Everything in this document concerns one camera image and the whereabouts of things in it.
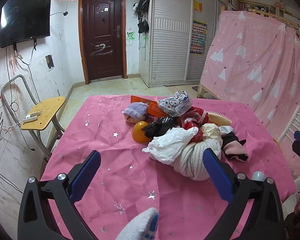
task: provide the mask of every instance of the tiled floor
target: tiled floor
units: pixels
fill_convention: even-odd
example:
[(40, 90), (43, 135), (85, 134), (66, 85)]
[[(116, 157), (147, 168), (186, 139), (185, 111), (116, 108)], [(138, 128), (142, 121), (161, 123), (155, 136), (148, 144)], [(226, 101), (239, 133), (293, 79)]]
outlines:
[(197, 85), (183, 85), (173, 87), (148, 88), (141, 78), (114, 79), (91, 83), (75, 88), (66, 108), (61, 116), (60, 124), (63, 128), (69, 125), (75, 114), (89, 96), (93, 95), (140, 95), (140, 96), (171, 96), (176, 91), (187, 91), (192, 97), (197, 97), (197, 91), (192, 87)]

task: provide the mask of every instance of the cabinet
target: cabinet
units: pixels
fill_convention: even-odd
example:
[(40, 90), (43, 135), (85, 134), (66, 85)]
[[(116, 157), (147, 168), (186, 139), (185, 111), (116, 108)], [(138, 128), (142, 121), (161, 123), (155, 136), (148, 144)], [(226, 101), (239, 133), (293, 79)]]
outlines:
[[(195, 1), (202, 5), (201, 12), (194, 10)], [(149, 87), (199, 84), (221, 5), (218, 0), (152, 0), (150, 57), (139, 71)], [(202, 54), (190, 53), (194, 21), (204, 22), (207, 28)]]

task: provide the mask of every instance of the white rope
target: white rope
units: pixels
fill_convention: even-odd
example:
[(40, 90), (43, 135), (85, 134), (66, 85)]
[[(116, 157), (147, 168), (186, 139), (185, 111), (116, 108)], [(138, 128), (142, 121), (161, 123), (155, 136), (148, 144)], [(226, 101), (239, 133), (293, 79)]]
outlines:
[(187, 145), (171, 164), (176, 172), (193, 180), (205, 180), (209, 174), (202, 163), (204, 150), (211, 148), (218, 159), (221, 159), (221, 146), (217, 140), (206, 139), (200, 143), (190, 143)]

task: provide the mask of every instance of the television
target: television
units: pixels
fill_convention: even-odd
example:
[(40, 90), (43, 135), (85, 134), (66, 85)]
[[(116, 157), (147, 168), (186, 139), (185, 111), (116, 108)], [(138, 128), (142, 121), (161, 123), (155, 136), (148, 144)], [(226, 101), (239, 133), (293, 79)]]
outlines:
[(51, 0), (8, 0), (1, 10), (0, 48), (50, 36)]

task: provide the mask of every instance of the door frame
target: door frame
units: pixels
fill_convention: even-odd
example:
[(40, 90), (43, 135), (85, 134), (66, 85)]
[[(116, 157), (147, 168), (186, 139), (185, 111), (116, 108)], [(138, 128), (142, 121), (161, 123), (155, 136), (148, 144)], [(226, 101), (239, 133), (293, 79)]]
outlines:
[[(126, 0), (122, 0), (121, 4), (122, 8), (122, 66), (123, 66), (123, 78), (127, 77), (127, 51), (126, 51)], [(83, 36), (83, 7), (82, 7), (82, 0), (79, 0), (78, 4), (78, 26), (79, 26), (79, 44), (80, 44), (80, 54), (82, 60), (82, 68), (84, 74), (84, 81), (86, 85), (90, 84), (89, 73), (88, 73), (88, 66), (85, 54), (85, 47), (84, 47), (84, 36)]]

